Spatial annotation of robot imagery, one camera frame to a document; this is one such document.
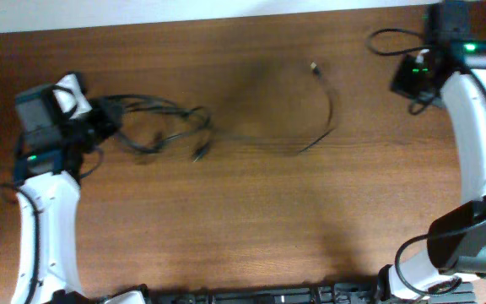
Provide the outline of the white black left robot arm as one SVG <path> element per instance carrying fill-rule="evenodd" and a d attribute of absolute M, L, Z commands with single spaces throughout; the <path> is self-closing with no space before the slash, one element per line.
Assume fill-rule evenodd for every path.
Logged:
<path fill-rule="evenodd" d="M 123 107 L 86 100 L 79 86 L 43 84 L 19 93 L 23 126 L 13 181 L 19 202 L 19 275 L 13 303 L 47 303 L 55 293 L 79 293 L 75 220 L 84 155 L 122 126 Z"/>

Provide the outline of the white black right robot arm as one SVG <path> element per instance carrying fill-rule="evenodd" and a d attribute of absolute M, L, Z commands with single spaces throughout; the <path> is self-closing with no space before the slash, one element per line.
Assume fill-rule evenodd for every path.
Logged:
<path fill-rule="evenodd" d="M 464 1 L 430 5 L 420 40 L 402 51 L 391 91 L 409 99 L 412 115 L 430 106 L 447 111 L 462 203 L 418 237 L 419 253 L 396 256 L 380 271 L 378 303 L 456 303 L 463 288 L 486 279 L 486 41 L 473 38 Z"/>

